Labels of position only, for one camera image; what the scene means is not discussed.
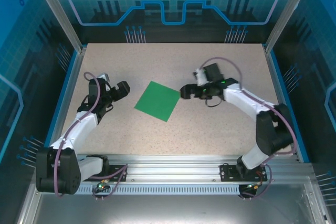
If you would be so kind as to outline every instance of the robotic arm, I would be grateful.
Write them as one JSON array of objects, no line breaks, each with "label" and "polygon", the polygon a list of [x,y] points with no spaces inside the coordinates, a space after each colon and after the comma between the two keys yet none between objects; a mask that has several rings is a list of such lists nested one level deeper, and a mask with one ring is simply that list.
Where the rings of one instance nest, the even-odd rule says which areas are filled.
[{"label": "robotic arm", "polygon": [[[241,179],[254,175],[265,160],[293,142],[283,121],[273,111],[243,94],[238,81],[233,78],[225,79],[217,64],[197,69],[194,76],[197,84],[183,86],[180,90],[181,98],[190,99],[193,94],[195,98],[207,102],[213,96],[218,96],[221,100],[237,106],[256,122],[256,145],[237,160],[235,171]],[[244,91],[275,108],[292,125],[289,110],[284,104],[274,105],[247,90]]]},{"label": "robotic arm", "polygon": [[[97,99],[97,84],[94,79],[89,81],[89,94],[84,98],[77,110],[72,129],[62,146],[58,166],[58,191],[62,194],[74,194],[82,181],[95,174],[102,176],[109,173],[109,161],[106,156],[88,156],[77,161],[77,154],[90,132],[100,123],[103,116],[113,109],[116,102],[128,95],[130,87],[127,82],[117,84],[118,89],[111,87],[107,74],[97,78],[100,87],[100,97],[97,106],[84,119],[80,118],[87,113]],[[36,188],[38,191],[54,192],[54,162],[60,148],[63,134],[50,147],[43,148],[36,155]]]}]

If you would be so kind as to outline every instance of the green square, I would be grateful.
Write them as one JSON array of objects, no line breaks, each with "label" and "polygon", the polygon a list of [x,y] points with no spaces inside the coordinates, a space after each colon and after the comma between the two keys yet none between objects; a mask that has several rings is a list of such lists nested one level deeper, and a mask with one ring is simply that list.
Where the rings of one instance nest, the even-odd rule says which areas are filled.
[{"label": "green square", "polygon": [[151,81],[135,108],[167,122],[179,98],[178,91]]}]

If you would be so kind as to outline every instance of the gray metal floor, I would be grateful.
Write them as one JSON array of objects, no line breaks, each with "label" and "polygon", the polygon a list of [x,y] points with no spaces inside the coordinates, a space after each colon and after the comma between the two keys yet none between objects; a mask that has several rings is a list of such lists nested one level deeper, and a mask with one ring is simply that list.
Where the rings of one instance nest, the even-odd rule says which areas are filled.
[{"label": "gray metal floor", "polygon": [[96,202],[85,195],[42,195],[34,223],[307,224],[310,214],[300,185],[273,185],[253,202],[238,196],[112,196]]}]

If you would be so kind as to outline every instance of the glass panel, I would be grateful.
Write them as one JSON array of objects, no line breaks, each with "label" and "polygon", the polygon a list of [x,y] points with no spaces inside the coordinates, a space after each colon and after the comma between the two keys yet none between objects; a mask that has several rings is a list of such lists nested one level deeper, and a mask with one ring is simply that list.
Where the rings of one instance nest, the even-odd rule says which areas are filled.
[{"label": "glass panel", "polygon": [[15,223],[73,48],[45,0],[0,8],[0,216]]},{"label": "glass panel", "polygon": [[[83,43],[266,42],[287,0],[60,0]],[[145,33],[145,38],[136,34]]]},{"label": "glass panel", "polygon": [[[320,178],[327,179],[323,189],[334,187],[327,172],[336,174],[335,3],[301,0],[274,46],[308,156],[317,175],[326,174]],[[329,192],[325,199],[334,198],[334,190]],[[335,218],[335,207],[330,207]]]}]

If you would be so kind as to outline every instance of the work surface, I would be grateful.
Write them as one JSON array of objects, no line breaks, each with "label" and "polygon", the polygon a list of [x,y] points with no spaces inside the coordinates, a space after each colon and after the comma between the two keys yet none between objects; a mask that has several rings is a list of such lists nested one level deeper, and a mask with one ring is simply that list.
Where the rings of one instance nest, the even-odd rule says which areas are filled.
[{"label": "work surface", "polygon": [[[113,104],[114,109],[88,136],[81,154],[244,154],[256,143],[255,122],[231,104],[222,102],[215,108],[208,108],[204,100],[179,99],[168,122],[134,108],[151,81],[179,90],[195,83],[195,69],[215,56],[226,57],[240,67],[246,89],[277,103],[260,44],[89,44],[64,130],[74,120],[78,106],[88,94],[88,82],[83,73],[106,72],[112,86],[127,81],[131,91],[126,98]],[[238,73],[232,66],[224,61],[218,63],[225,78],[238,80]]]}]

